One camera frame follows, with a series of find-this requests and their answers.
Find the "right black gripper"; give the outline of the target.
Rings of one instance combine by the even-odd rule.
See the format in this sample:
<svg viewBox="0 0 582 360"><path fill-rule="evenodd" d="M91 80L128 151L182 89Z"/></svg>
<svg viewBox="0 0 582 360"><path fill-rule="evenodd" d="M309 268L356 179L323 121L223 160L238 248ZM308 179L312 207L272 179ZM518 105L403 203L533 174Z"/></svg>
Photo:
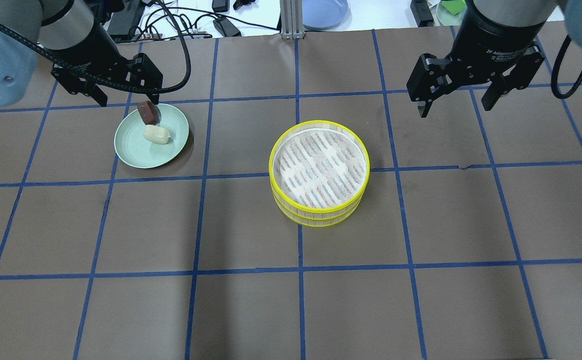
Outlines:
<svg viewBox="0 0 582 360"><path fill-rule="evenodd" d="M481 13L465 13L451 51L444 58L421 54L406 83L407 93L426 118L433 102L459 87L490 82L481 98L485 111L513 90L526 89L545 60L534 39L540 26L510 26Z"/></svg>

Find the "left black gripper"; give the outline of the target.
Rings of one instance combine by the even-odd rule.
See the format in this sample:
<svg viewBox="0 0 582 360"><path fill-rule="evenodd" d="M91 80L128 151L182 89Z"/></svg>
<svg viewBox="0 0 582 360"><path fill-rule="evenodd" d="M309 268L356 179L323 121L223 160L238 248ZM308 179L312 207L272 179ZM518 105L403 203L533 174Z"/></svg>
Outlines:
<svg viewBox="0 0 582 360"><path fill-rule="evenodd" d="M161 89L163 73L144 52L133 53L131 46L117 44L99 23L94 23L89 34L70 48L53 50L53 54L81 71L115 84L130 83L134 89ZM51 75L69 93L85 93L85 96L101 107L108 105L107 94L99 85L84 80L80 75L53 64Z"/></svg>

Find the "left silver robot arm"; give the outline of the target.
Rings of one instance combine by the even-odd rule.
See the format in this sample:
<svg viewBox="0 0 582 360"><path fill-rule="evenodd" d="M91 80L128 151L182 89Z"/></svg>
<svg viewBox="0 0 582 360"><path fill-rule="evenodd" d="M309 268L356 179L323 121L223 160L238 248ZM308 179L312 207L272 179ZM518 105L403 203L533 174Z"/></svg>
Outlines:
<svg viewBox="0 0 582 360"><path fill-rule="evenodd" d="M145 54L121 55L98 14L83 0L0 0L0 107L25 95L40 45L53 59L51 75L70 94L93 98L102 107L101 86L160 89L163 75Z"/></svg>

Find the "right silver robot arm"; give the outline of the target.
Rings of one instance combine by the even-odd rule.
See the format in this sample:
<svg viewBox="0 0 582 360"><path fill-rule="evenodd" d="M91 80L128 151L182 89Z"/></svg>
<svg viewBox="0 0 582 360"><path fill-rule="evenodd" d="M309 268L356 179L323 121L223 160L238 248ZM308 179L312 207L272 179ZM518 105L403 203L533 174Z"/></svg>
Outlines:
<svg viewBox="0 0 582 360"><path fill-rule="evenodd" d="M570 44L582 49L582 0L467 0L465 5L451 51L442 58L421 54L407 81L421 117L428 116L435 100L461 87L489 84L481 98L486 111L508 92L526 89L545 60L535 38L556 8L567 34L554 62L551 90L558 99L572 95L572 90L560 92L557 80ZM582 71L573 89L581 82Z"/></svg>

